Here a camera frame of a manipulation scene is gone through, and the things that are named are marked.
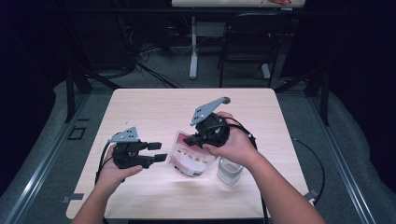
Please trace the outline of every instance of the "white desk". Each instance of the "white desk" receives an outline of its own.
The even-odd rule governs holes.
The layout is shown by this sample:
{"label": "white desk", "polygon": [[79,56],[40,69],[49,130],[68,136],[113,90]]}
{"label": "white desk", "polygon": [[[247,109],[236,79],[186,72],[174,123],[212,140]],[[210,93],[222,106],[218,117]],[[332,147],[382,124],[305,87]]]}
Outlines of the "white desk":
{"label": "white desk", "polygon": [[270,89],[119,89],[109,102],[75,193],[83,199],[71,201],[67,217],[73,218],[93,189],[95,172],[109,137],[135,126],[144,142],[162,142],[160,150],[142,155],[169,153],[140,174],[129,177],[110,197],[106,218],[199,219],[263,218],[260,192],[251,174],[244,170],[229,187],[217,177],[218,161],[201,176],[188,178],[168,163],[178,130],[195,133],[190,126],[196,106],[220,97],[231,98],[217,111],[234,115],[257,138],[260,153],[302,194],[308,192],[288,129],[274,92]]}
{"label": "white desk", "polygon": [[[304,7],[305,0],[291,0],[291,3],[285,6],[270,2],[269,0],[172,0],[172,7],[280,7],[281,9],[293,9],[294,7]],[[190,79],[197,78],[198,67],[198,51],[197,51],[197,23],[195,17],[191,21],[191,63],[190,63]],[[222,35],[224,26],[218,30],[217,35]],[[264,77],[269,77],[267,64],[262,67]]]}

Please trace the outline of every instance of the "hand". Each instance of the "hand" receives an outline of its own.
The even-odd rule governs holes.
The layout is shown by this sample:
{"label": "hand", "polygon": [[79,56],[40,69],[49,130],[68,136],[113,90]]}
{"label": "hand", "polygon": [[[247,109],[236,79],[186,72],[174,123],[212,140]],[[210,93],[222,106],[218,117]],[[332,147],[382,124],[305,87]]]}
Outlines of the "hand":
{"label": "hand", "polygon": [[[226,119],[227,123],[239,125],[232,120],[233,115],[229,113],[219,112],[218,115],[222,118],[231,118]],[[203,149],[206,149],[213,156],[224,157],[247,168],[250,164],[254,164],[254,160],[261,155],[251,144],[247,134],[235,127],[230,127],[230,136],[224,146],[213,147],[203,144]]]}
{"label": "hand", "polygon": [[108,152],[105,157],[106,164],[103,166],[102,171],[99,175],[98,182],[96,183],[96,188],[100,188],[105,194],[110,196],[116,191],[117,187],[120,185],[122,180],[131,176],[137,175],[143,170],[141,165],[134,166],[128,169],[120,169],[114,164],[112,155],[113,150],[116,145],[109,147]]}

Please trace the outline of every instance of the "person's right hand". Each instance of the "person's right hand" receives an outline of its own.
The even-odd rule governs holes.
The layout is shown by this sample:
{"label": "person's right hand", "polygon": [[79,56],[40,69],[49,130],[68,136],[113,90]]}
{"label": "person's right hand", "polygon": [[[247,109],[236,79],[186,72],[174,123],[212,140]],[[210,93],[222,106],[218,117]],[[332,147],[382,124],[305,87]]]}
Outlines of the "person's right hand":
{"label": "person's right hand", "polygon": [[[227,123],[239,125],[233,119],[233,115],[226,112],[217,113],[221,118],[226,119]],[[229,161],[233,161],[242,166],[249,167],[254,164],[254,160],[260,157],[256,148],[251,144],[248,136],[242,130],[230,127],[230,136],[222,147],[214,147],[208,144],[203,144],[203,149],[206,149],[213,156],[221,156]]]}

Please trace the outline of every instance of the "person's left hand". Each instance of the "person's left hand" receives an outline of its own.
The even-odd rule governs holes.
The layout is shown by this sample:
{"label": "person's left hand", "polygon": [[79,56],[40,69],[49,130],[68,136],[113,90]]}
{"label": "person's left hand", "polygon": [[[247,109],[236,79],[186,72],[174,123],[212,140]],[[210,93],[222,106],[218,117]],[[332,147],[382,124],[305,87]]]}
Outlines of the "person's left hand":
{"label": "person's left hand", "polygon": [[109,161],[107,161],[106,164],[103,166],[102,171],[99,175],[99,179],[95,186],[96,188],[100,188],[103,193],[107,194],[108,196],[116,191],[122,180],[131,175],[137,175],[143,170],[143,167],[141,165],[134,166],[128,169],[120,169],[119,167],[117,167],[112,159],[115,146],[116,145],[112,145],[109,147],[103,162],[107,160]]}

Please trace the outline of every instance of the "gray carpet floor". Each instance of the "gray carpet floor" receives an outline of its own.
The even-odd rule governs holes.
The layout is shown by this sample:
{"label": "gray carpet floor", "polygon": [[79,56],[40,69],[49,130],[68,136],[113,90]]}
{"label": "gray carpet floor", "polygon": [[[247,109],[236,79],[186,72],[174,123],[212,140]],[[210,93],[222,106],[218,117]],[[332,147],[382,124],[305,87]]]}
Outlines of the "gray carpet floor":
{"label": "gray carpet floor", "polygon": [[[145,66],[168,75],[183,88],[201,88],[205,91],[205,88],[216,88],[219,85],[219,70],[216,68],[218,57],[204,47],[200,48],[198,77],[195,80],[189,79],[190,54],[154,50],[150,54],[145,54],[144,57],[147,59],[146,62],[142,61]],[[255,71],[255,67],[227,66],[226,87],[263,87],[266,81],[260,79],[261,73]],[[113,73],[116,71],[101,74],[109,76]],[[111,80],[124,88],[164,88],[158,79],[139,69]],[[57,93],[57,101],[48,123],[25,164],[0,199],[0,223],[10,220],[18,220],[21,223],[70,222],[65,216],[68,203],[63,203],[61,200],[74,191],[112,94],[112,90],[102,83],[94,79],[90,79],[90,82],[93,86],[91,94],[80,94],[76,90],[78,110],[74,119],[68,124],[64,124],[67,112],[65,83],[61,83],[54,89]],[[276,77],[273,88],[283,83],[280,78]],[[323,131],[321,120],[318,119],[317,99],[305,98],[304,86],[304,83],[300,83],[287,92],[279,93],[277,98],[290,136],[310,146],[324,165],[326,185],[316,208],[328,223],[362,223],[364,221],[356,204],[351,200],[350,189],[340,175],[340,169],[332,153],[332,144]],[[369,161],[370,148],[359,125],[332,94],[329,104],[329,122],[331,124],[329,129],[342,151],[374,220],[376,223],[396,223],[396,195],[379,180]],[[69,134],[73,127],[85,130],[81,139],[72,140],[73,136]],[[306,147],[297,142],[294,146],[308,187],[320,190],[322,173],[318,161]],[[49,171],[43,176],[45,181],[38,186],[29,203],[26,203],[23,209],[18,210],[16,205],[21,201],[21,196],[29,186],[29,181],[34,177],[37,168],[40,168],[41,162],[54,148],[57,148],[58,152],[50,160]],[[17,213],[18,218],[13,217],[16,214],[15,210],[21,211]],[[127,221],[109,220],[109,223],[127,223]]]}

